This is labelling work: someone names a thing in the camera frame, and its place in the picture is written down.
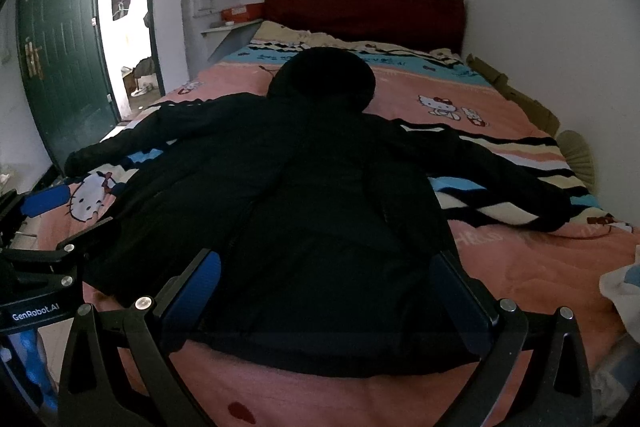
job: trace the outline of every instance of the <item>dark red headboard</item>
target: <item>dark red headboard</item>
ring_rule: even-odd
[[[265,19],[345,41],[462,49],[465,0],[264,0]]]

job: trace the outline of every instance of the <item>woven fan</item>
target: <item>woven fan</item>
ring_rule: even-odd
[[[586,140],[575,131],[563,131],[556,136],[556,141],[571,170],[587,186],[589,192],[594,194],[596,189],[596,170],[593,156]]]

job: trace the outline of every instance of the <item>black jacket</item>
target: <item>black jacket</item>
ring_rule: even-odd
[[[324,50],[316,58],[333,53]],[[85,280],[129,305],[210,248],[222,279],[193,338],[215,349],[340,377],[468,362],[428,283],[431,255],[456,248],[425,174],[478,182],[550,230],[565,222],[569,199],[453,130],[408,133],[362,114],[372,73],[332,58],[322,74],[292,59],[266,98],[163,105],[73,153],[66,171],[78,175],[178,140],[108,210],[120,231]]]

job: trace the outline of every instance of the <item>logo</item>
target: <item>logo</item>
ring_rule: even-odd
[[[39,310],[27,311],[18,315],[13,314],[11,315],[11,318],[14,321],[18,322],[18,321],[23,321],[25,319],[31,319],[33,317],[38,317],[39,315],[46,315],[47,313],[51,313],[59,309],[60,309],[60,305],[58,303],[55,303],[55,304],[52,304],[50,307],[44,306],[44,308],[40,308]]]

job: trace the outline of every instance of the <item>green door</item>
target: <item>green door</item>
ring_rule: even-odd
[[[55,165],[117,124],[96,0],[18,0],[18,49],[31,113]]]

